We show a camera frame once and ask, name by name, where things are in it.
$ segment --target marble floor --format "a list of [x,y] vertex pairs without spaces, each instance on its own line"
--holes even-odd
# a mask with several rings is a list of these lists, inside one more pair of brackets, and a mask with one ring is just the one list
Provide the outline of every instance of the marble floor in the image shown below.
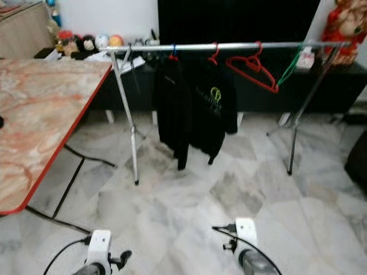
[[[140,186],[134,186],[130,130],[116,113],[108,124],[91,112],[68,144],[82,153],[118,164],[114,169],[86,161],[58,218],[89,229],[112,231],[113,256],[132,250],[114,274],[241,274],[228,238],[211,226],[236,217],[255,220],[259,247],[284,275],[365,275],[367,203],[343,169],[364,128],[329,124],[308,116],[301,126],[294,174],[286,173],[289,130],[271,137],[278,115],[250,114],[237,135],[227,136],[212,166],[189,148],[186,169],[177,171],[173,153],[159,142],[148,113],[133,113],[138,136]],[[70,181],[78,157],[62,150],[30,205],[51,214]],[[27,211],[0,219],[0,274],[42,274],[76,231],[43,221]],[[87,248],[75,245],[49,274],[72,274]]]

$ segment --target clothes rack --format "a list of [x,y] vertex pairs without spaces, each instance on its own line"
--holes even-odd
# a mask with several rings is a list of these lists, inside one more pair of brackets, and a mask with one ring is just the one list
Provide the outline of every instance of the clothes rack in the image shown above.
[[[281,128],[292,128],[293,135],[292,135],[292,149],[290,152],[290,159],[287,167],[287,172],[289,175],[292,175],[292,168],[293,168],[293,159],[294,159],[294,151],[295,151],[295,142],[296,142],[296,133],[297,127],[299,125],[299,120],[302,117],[304,111],[309,106],[309,103],[313,96],[315,95],[317,89],[319,88],[324,76],[326,75],[327,71],[330,69],[331,64],[336,57],[339,50],[343,47],[350,46],[350,42],[266,42],[261,44],[263,49],[280,49],[280,48],[299,48],[300,46],[310,46],[314,49],[322,49],[324,52],[325,47],[331,47],[332,51],[329,54],[326,61],[323,62],[323,69],[322,73],[317,78],[315,84],[313,85],[311,91],[308,93],[305,101],[303,102],[301,108],[296,113],[292,122],[287,125],[286,127],[280,127],[275,129]],[[119,68],[116,54],[121,52],[126,52],[124,56],[123,63],[127,62],[127,59],[131,52],[169,52],[175,50],[179,51],[215,51],[217,49],[220,50],[244,50],[244,49],[259,49],[259,43],[220,43],[220,44],[188,44],[188,45],[159,45],[159,46],[120,46],[120,47],[106,47],[101,48],[100,50],[108,51],[112,58],[113,70],[115,72],[116,80],[118,83],[121,99],[125,108],[126,116],[129,122],[129,126],[131,129],[131,149],[132,149],[132,163],[134,168],[134,182],[135,185],[139,184],[139,175],[138,175],[138,164],[137,164],[137,156],[136,156],[136,128],[134,121],[131,117],[131,112],[128,106],[124,86],[121,79],[122,67]]]

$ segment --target metal pole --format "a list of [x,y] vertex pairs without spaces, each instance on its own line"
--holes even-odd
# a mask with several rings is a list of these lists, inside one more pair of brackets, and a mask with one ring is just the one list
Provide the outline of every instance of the metal pole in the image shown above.
[[139,175],[138,175],[138,161],[136,156],[136,140],[135,140],[135,125],[131,117],[130,109],[128,107],[128,102],[126,99],[126,94],[124,90],[124,86],[122,84],[121,75],[119,72],[119,64],[117,63],[115,52],[111,52],[112,64],[116,76],[116,81],[120,90],[120,95],[122,99],[122,103],[124,105],[125,113],[127,116],[127,120],[129,122],[131,128],[131,150],[132,150],[132,165],[134,168],[134,182],[135,185],[139,184]]
[[290,159],[289,159],[289,163],[288,163],[288,175],[291,176],[292,175],[292,169],[293,169],[293,160],[294,160],[294,151],[295,151],[295,144],[296,144],[296,137],[297,137],[297,127],[299,125],[299,120],[302,117],[303,113],[305,112],[306,108],[309,106],[312,98],[314,97],[314,95],[317,92],[317,89],[319,88],[323,78],[325,77],[327,71],[330,69],[331,64],[333,63],[333,60],[335,58],[335,56],[337,55],[337,53],[339,52],[341,46],[333,48],[333,50],[331,51],[329,58],[326,60],[325,65],[322,69],[322,72],[320,74],[320,76],[317,78],[316,83],[314,84],[314,86],[312,87],[310,93],[307,95],[305,101],[303,102],[301,108],[299,109],[299,111],[296,113],[295,117],[292,120],[292,128],[293,128],[293,138],[292,138],[292,149],[291,149],[291,153],[290,153]]
[[[322,47],[346,47],[350,46],[350,42],[266,42],[261,43],[264,49],[276,48],[298,48],[299,46],[312,46],[313,48]],[[240,50],[240,49],[258,49],[258,43],[220,43],[216,44],[188,44],[176,45],[176,50]],[[162,52],[174,50],[173,45],[159,45],[159,46],[121,46],[121,47],[106,47],[100,50],[107,50],[110,52],[126,52],[129,49],[136,52]]]

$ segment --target green logo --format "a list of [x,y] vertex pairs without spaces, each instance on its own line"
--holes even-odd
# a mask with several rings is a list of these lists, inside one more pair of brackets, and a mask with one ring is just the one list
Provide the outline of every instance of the green logo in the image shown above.
[[222,97],[220,90],[217,87],[213,87],[210,90],[210,95],[212,97],[212,99],[214,99],[216,101],[216,103],[218,103]]

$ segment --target black cable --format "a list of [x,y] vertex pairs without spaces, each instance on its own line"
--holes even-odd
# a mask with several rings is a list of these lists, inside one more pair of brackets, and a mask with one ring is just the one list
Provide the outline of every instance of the black cable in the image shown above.
[[88,236],[87,238],[83,238],[83,239],[78,239],[77,241],[73,241],[67,245],[65,245],[59,252],[57,252],[57,254],[53,257],[53,259],[51,260],[51,262],[48,264],[47,268],[44,271],[44,275],[47,274],[48,270],[50,269],[51,265],[53,264],[53,262],[55,262],[56,258],[69,246],[72,246],[78,242],[82,242],[85,245],[89,245],[89,243],[91,242],[91,236]]
[[242,241],[244,243],[246,243],[247,245],[249,245],[250,247],[254,248],[256,250],[256,252],[258,252],[261,256],[263,256],[267,261],[269,261],[273,267],[275,268],[275,270],[278,272],[279,275],[282,275],[282,273],[280,272],[279,268],[276,266],[276,264],[268,257],[266,256],[260,249],[258,249],[255,245],[253,245],[252,243],[242,239],[242,238],[239,238],[237,236],[234,236],[232,234],[229,234],[228,232],[225,232],[221,229],[226,229],[227,227],[226,226],[212,226],[212,229],[216,232],[219,232],[219,233],[223,233],[229,237],[232,237],[238,241]]

